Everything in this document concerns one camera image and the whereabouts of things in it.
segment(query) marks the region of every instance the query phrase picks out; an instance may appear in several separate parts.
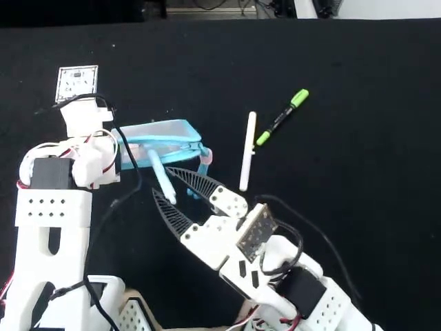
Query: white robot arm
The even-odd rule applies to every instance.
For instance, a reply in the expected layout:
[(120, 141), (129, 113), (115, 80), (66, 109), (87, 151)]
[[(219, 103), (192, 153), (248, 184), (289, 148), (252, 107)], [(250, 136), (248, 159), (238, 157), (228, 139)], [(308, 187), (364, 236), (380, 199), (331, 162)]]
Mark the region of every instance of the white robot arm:
[[(112, 112), (99, 108), (94, 97), (74, 97), (70, 86), (82, 92), (96, 92), (97, 66), (61, 68), (56, 101), (66, 121), (69, 139), (43, 143), (31, 149), (19, 168), (15, 225), (18, 227), (14, 279), (8, 290), (1, 331), (28, 331), (32, 309), (44, 285), (56, 289), (82, 282), (89, 246), (92, 192), (100, 185), (119, 181), (116, 158), (118, 143), (103, 129)], [(59, 250), (49, 251), (50, 228), (60, 228)], [(92, 283), (104, 283), (103, 309), (115, 319), (125, 285), (117, 277), (89, 276)], [(84, 286), (56, 301), (50, 301), (39, 325), (66, 331), (104, 331), (109, 324)]]
[(167, 168), (197, 192), (217, 215), (194, 223), (154, 190), (161, 216), (178, 240), (246, 299), (262, 306), (259, 315), (275, 330), (299, 320), (301, 331), (381, 331), (352, 304), (320, 265), (302, 253), (286, 274), (268, 270), (290, 263), (298, 248), (274, 235), (278, 227), (265, 204), (248, 212), (247, 202), (223, 184), (195, 172)]

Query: green marker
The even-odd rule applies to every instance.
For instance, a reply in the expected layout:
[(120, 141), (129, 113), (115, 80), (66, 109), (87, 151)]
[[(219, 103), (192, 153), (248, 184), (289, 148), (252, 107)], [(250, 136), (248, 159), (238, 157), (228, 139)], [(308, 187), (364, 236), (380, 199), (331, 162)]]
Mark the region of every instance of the green marker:
[(269, 136), (271, 136), (271, 133), (288, 117), (291, 112), (298, 108), (302, 104), (302, 102), (308, 97), (309, 92), (308, 90), (302, 89), (297, 92), (296, 95), (293, 96), (291, 99), (291, 102), (289, 103), (289, 107), (283, 110), (280, 115), (277, 116), (277, 118), (273, 121), (273, 123), (270, 125), (268, 129), (266, 129), (260, 137), (256, 141), (257, 146), (262, 146), (266, 140), (268, 140)]

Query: black table surface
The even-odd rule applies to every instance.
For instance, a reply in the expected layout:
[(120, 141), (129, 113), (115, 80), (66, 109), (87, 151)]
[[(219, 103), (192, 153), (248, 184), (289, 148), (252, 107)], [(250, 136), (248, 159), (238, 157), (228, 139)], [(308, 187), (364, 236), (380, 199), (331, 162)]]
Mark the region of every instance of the black table surface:
[[(441, 21), (158, 22), (0, 30), (0, 279), (13, 269), (15, 181), (24, 153), (65, 138), (61, 66), (99, 65), (121, 125), (187, 119), (214, 151), (210, 175), (237, 189), (249, 111), (258, 129), (300, 88), (309, 100), (254, 157), (249, 191), (271, 193), (334, 241), (385, 330), (439, 330)], [(197, 162), (178, 164), (196, 167)], [(94, 193), (100, 214), (134, 185)], [(206, 207), (181, 193), (193, 214)], [(323, 240), (279, 205), (305, 249), (347, 289)], [(241, 298), (171, 235), (150, 191), (106, 225), (91, 272), (139, 290), (166, 328), (230, 324)]]

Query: blue pencil case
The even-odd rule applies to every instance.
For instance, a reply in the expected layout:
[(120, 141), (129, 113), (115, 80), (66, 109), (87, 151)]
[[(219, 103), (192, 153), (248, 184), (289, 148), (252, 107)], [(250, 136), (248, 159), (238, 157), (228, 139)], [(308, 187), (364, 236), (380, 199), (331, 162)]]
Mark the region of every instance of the blue pencil case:
[[(201, 135), (184, 119), (159, 121), (121, 127), (129, 143), (130, 150), (140, 168), (153, 167), (161, 188), (168, 181), (163, 164), (185, 161), (199, 157), (201, 162), (198, 173), (207, 174), (212, 162), (212, 151), (201, 142)], [(133, 165), (123, 140), (113, 129), (112, 134), (118, 139), (121, 151), (121, 169), (132, 169)]]

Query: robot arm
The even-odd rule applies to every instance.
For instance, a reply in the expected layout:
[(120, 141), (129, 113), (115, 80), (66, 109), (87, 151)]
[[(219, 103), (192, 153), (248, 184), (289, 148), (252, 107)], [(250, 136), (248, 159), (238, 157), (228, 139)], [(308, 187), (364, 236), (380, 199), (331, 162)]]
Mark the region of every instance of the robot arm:
[(302, 253), (287, 274), (265, 274), (289, 263), (298, 248), (285, 237), (274, 235), (277, 222), (265, 204), (248, 212), (244, 198), (221, 183), (190, 170), (167, 168), (208, 202), (216, 215), (203, 225), (188, 219), (154, 190), (161, 216), (177, 239), (246, 299), (262, 308), (259, 315), (276, 330), (282, 320), (301, 317), (301, 331), (379, 331), (351, 303), (334, 280), (323, 275), (320, 265)]

